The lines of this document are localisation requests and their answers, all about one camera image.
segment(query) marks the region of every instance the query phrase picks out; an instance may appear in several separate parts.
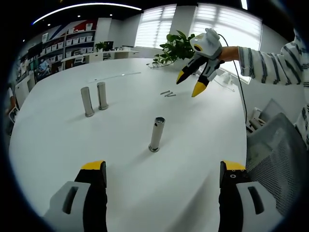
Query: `potted plant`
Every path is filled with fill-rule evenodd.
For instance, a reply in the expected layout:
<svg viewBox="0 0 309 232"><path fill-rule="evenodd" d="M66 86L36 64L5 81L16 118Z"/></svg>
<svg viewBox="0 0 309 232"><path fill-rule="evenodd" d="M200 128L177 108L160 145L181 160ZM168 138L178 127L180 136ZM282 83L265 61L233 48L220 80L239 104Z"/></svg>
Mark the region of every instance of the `potted plant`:
<svg viewBox="0 0 309 232"><path fill-rule="evenodd" d="M153 61L153 67L164 67L170 65L179 60L183 62L185 59L190 59L194 50L190 45L190 40L195 37L195 34L191 34L188 38L181 31L177 31L179 35L168 34L166 36L167 43L161 44L163 54L155 55Z"/></svg>
<svg viewBox="0 0 309 232"><path fill-rule="evenodd" d="M97 52L103 52L104 49L106 48L106 44L103 42L99 42L95 44Z"/></svg>

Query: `person's hand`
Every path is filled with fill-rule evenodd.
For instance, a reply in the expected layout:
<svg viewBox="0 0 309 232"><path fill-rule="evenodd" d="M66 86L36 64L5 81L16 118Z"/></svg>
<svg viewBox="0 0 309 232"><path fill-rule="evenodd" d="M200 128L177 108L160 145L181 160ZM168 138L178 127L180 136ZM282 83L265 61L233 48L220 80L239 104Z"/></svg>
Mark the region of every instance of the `person's hand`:
<svg viewBox="0 0 309 232"><path fill-rule="evenodd" d="M238 47L222 47L222 53L219 56L219 60L239 60Z"/></svg>

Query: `window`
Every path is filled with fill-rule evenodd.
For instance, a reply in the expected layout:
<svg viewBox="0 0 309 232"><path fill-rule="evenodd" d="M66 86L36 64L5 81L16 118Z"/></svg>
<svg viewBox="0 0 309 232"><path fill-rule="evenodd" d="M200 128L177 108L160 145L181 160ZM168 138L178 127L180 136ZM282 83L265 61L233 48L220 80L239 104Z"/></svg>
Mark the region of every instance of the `window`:
<svg viewBox="0 0 309 232"><path fill-rule="evenodd" d="M144 11L137 30L135 46L161 48L167 42L176 5L152 8Z"/></svg>
<svg viewBox="0 0 309 232"><path fill-rule="evenodd" d="M254 50L260 48L262 21L246 12L226 6L199 3L191 33L205 33L205 28L214 28L225 37L229 46L250 47ZM220 42L222 46L226 46L222 38ZM235 63L239 77L248 84L251 78L240 75L239 62ZM237 76L233 62L226 62L220 65L220 68Z"/></svg>

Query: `ceiling light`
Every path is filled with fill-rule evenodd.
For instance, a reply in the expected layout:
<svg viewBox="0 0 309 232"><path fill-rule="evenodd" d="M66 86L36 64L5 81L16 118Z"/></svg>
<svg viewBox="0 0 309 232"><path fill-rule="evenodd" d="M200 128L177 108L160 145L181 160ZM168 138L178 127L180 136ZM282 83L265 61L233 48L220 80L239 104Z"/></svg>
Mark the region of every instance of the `ceiling light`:
<svg viewBox="0 0 309 232"><path fill-rule="evenodd" d="M42 20L42 19L44 19L44 18L54 14L54 13L57 13L57 12L60 12L60 11L63 11L63 10L67 10L67 9L74 8L74 7L79 7L79 6L94 6L94 5L121 6L121 7L127 7L127 8L131 8L131 9L134 9L134 10L141 11L141 8L137 8L137 7L134 7L134 6L123 5L123 4L117 4L117 3L105 3L105 2L82 3L82 4L76 4L76 5L72 5L72 6L63 7L63 8L60 8L58 10L52 11L51 13L48 13L48 14L42 16L41 18L38 18L37 20L35 20L32 23L32 25L37 23L37 22L39 22L40 20Z"/></svg>
<svg viewBox="0 0 309 232"><path fill-rule="evenodd" d="M247 10L248 9L247 0L241 0L241 6L243 9Z"/></svg>

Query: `metal cylinder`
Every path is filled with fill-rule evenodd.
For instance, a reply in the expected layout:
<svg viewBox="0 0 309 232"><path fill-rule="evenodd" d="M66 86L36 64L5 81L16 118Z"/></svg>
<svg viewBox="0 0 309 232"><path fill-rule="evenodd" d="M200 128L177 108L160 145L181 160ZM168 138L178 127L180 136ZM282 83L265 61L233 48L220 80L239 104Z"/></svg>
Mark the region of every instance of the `metal cylinder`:
<svg viewBox="0 0 309 232"><path fill-rule="evenodd" d="M149 150L152 152L157 152L159 150L159 144L164 128L165 119L162 117L156 117L154 120L154 129L151 136L151 142L148 146Z"/></svg>
<svg viewBox="0 0 309 232"><path fill-rule="evenodd" d="M106 110L108 108L108 104L106 103L106 91L105 91L105 82L99 82L97 84L98 88L98 109Z"/></svg>
<svg viewBox="0 0 309 232"><path fill-rule="evenodd" d="M91 117L92 115L94 115L95 112L92 109L89 88L88 87L81 88L81 94L85 108L85 116Z"/></svg>

